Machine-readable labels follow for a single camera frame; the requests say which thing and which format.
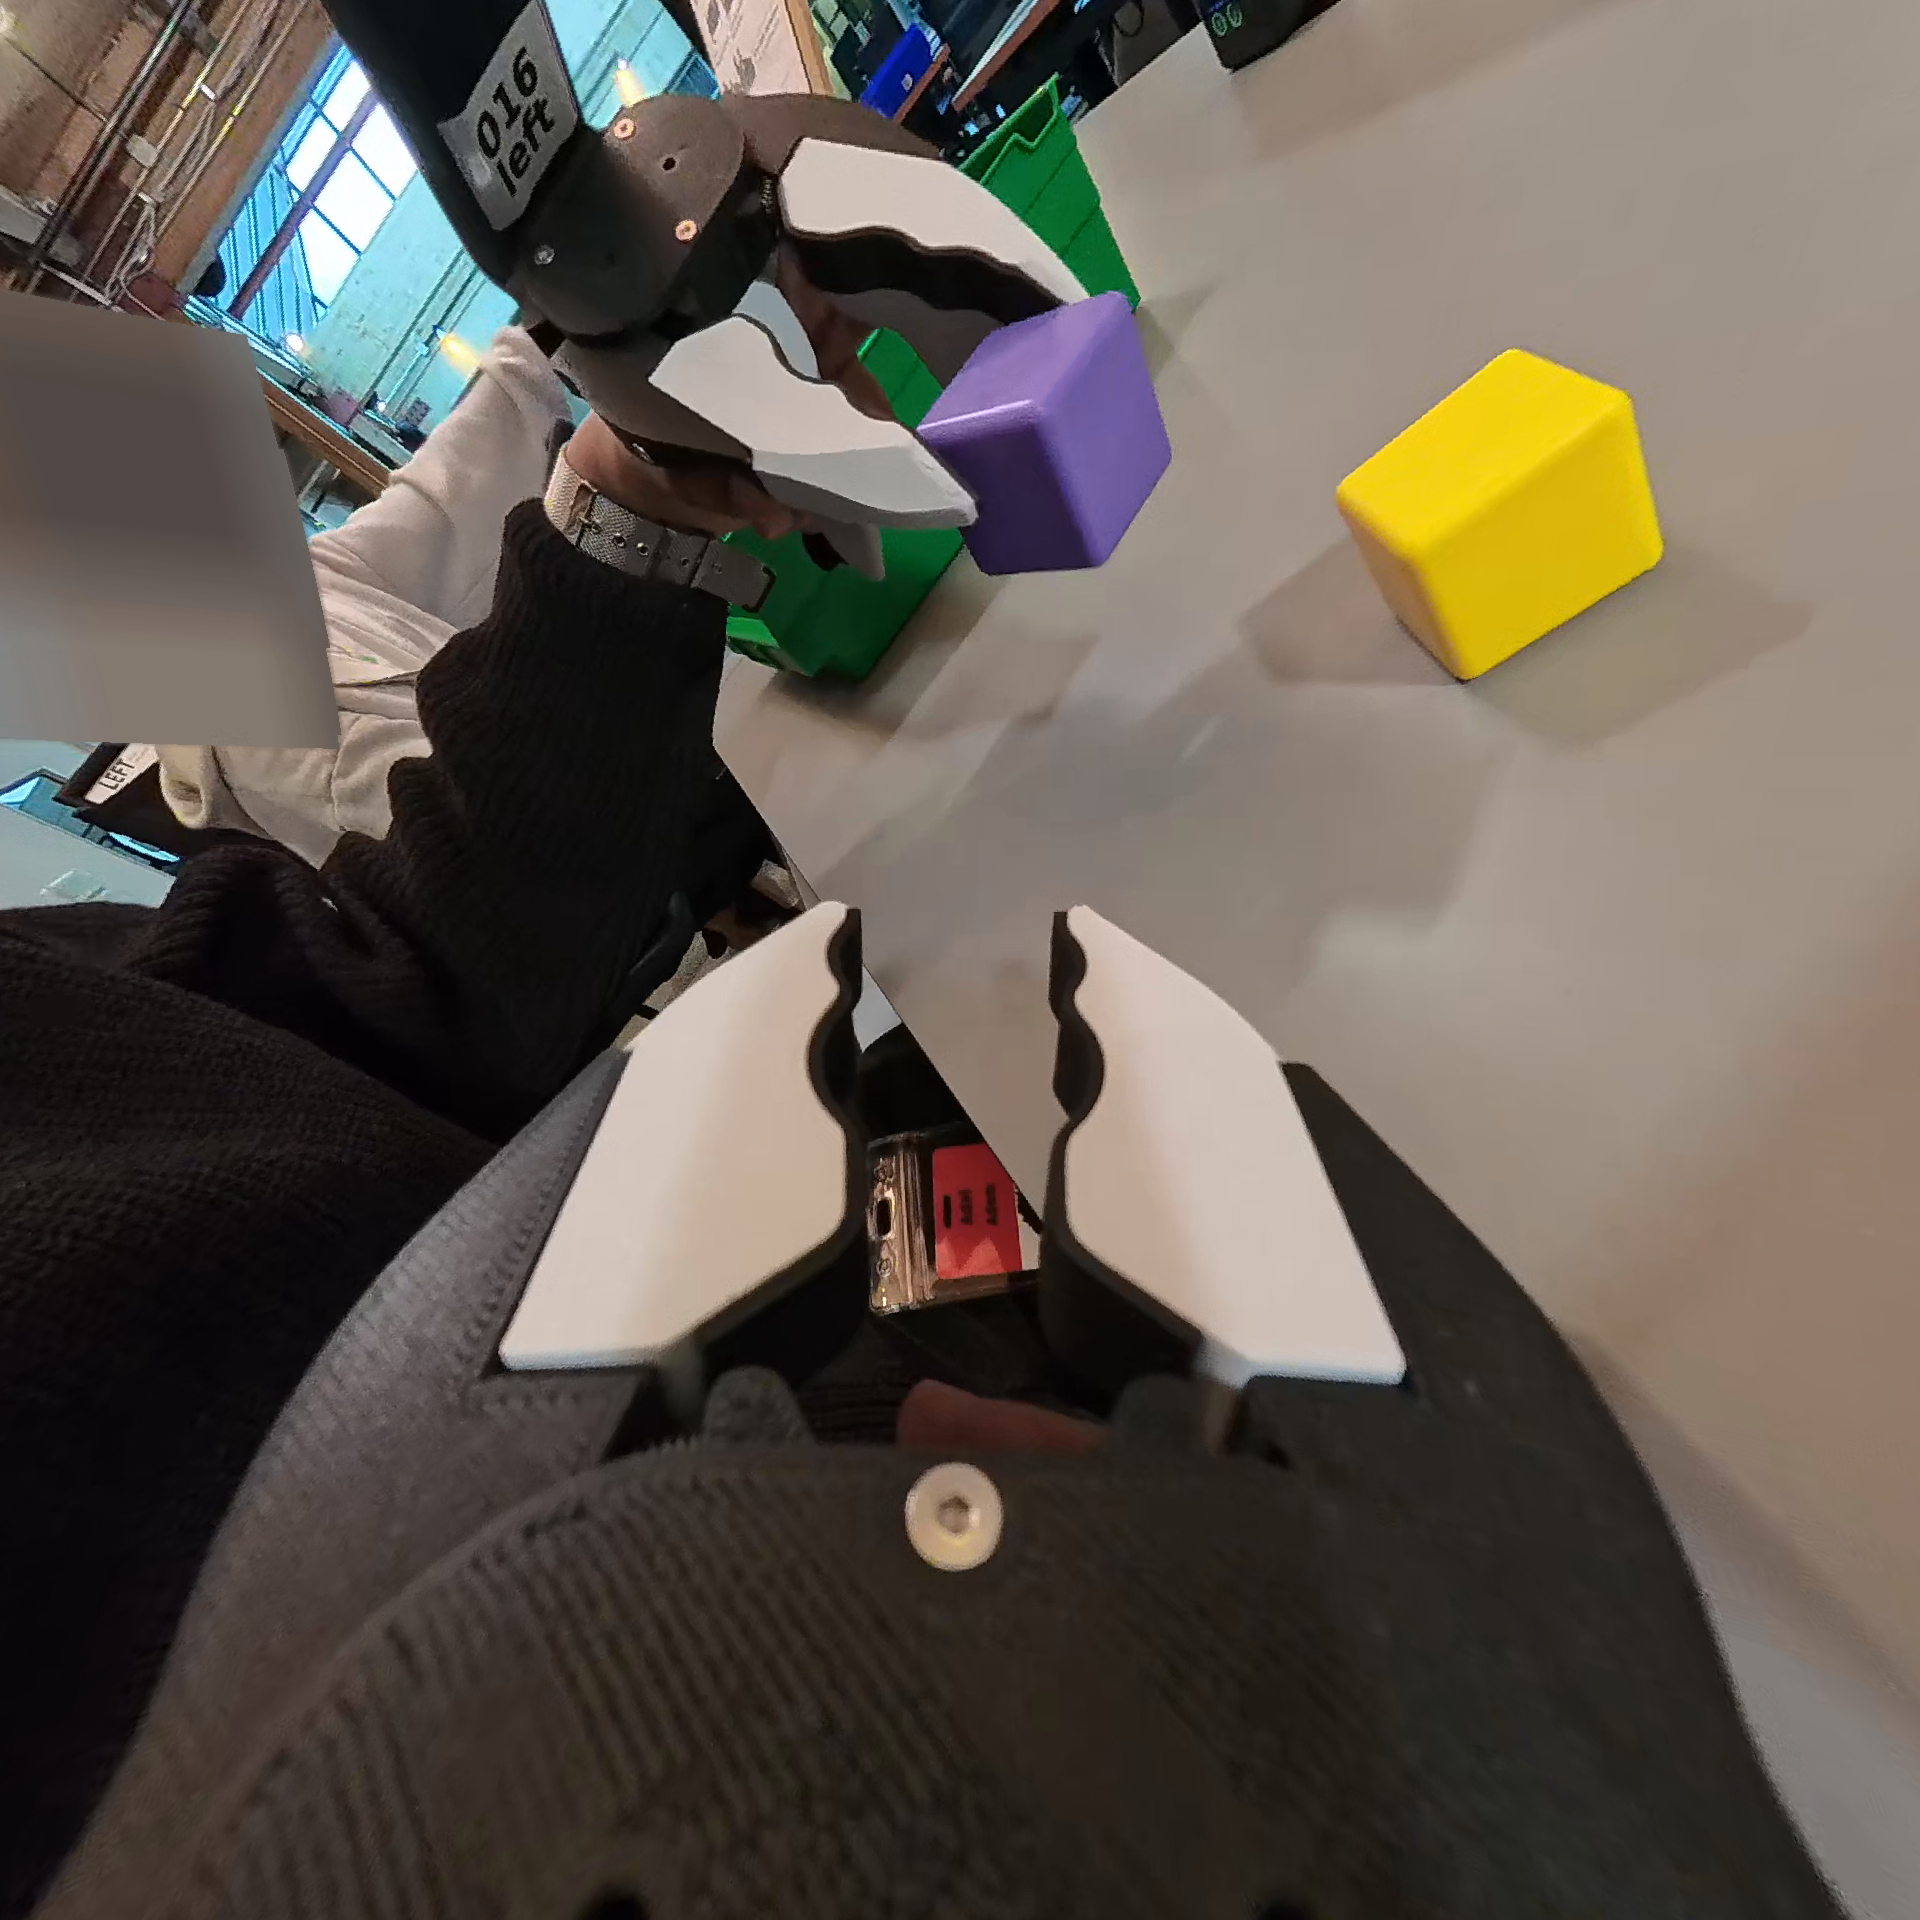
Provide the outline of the yellow magnetic cube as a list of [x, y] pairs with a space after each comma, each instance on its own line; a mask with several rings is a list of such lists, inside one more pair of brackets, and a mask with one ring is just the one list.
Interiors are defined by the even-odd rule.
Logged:
[[1398, 625], [1474, 683], [1665, 552], [1629, 395], [1505, 348], [1334, 488]]

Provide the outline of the green plastic bin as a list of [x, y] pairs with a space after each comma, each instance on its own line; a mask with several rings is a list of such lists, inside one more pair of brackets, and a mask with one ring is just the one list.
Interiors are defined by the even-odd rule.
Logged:
[[[1140, 286], [1118, 250], [1102, 191], [1077, 148], [1075, 96], [1046, 78], [959, 162], [968, 180], [1013, 209], [1077, 277], [1089, 294]], [[758, 610], [729, 614], [729, 650], [812, 680], [863, 683], [913, 610], [966, 549], [955, 529], [883, 529], [883, 578], [812, 555], [800, 535], [736, 533], [732, 546], [773, 571]]]

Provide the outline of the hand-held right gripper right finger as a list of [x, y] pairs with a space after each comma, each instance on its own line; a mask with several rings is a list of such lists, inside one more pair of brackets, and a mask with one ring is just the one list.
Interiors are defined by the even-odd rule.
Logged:
[[1055, 913], [1046, 994], [1055, 1353], [1103, 1389], [1153, 1372], [1401, 1382], [1401, 1341], [1261, 1032], [1089, 906]]

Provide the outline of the metal mesh wristwatch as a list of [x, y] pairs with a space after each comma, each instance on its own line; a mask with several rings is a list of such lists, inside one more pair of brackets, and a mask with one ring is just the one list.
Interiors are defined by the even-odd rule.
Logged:
[[774, 588], [773, 570], [723, 535], [650, 520], [616, 503], [573, 470], [563, 447], [545, 488], [545, 514], [578, 552], [641, 582], [700, 589], [746, 614], [758, 614]]

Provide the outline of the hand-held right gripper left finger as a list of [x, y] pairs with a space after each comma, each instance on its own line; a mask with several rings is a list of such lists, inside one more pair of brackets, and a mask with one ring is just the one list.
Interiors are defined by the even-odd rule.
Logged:
[[732, 1368], [803, 1380], [853, 1339], [859, 994], [859, 913], [823, 901], [652, 1022], [497, 1339], [502, 1371], [646, 1368], [668, 1404], [700, 1404]]

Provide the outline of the purple magnetic cube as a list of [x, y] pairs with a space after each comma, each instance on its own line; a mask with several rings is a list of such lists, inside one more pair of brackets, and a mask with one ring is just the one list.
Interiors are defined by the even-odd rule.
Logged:
[[972, 494], [977, 571], [1102, 566], [1171, 465], [1135, 307], [1103, 293], [992, 330], [918, 440]]

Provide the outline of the printed instruction board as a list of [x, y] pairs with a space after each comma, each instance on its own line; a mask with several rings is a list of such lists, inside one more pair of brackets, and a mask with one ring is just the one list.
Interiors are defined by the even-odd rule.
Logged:
[[723, 94], [840, 94], [805, 3], [692, 3], [690, 12]]

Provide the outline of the person's left hand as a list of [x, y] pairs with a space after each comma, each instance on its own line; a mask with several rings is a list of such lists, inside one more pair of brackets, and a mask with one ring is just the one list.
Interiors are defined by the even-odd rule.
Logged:
[[586, 417], [563, 444], [568, 467], [591, 492], [669, 529], [729, 535], [751, 529], [783, 539], [803, 516], [732, 461], [660, 465], [636, 454], [601, 416]]

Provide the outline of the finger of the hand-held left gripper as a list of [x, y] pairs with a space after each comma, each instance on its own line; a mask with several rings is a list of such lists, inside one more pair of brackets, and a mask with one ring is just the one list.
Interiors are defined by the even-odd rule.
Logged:
[[885, 531], [968, 531], [977, 499], [891, 406], [869, 413], [828, 379], [803, 313], [751, 281], [727, 318], [668, 345], [650, 371], [683, 435], [742, 461], [788, 508], [823, 566], [881, 579]]
[[1089, 297], [1019, 213], [936, 155], [808, 135], [774, 198], [803, 277], [940, 384], [995, 330]]

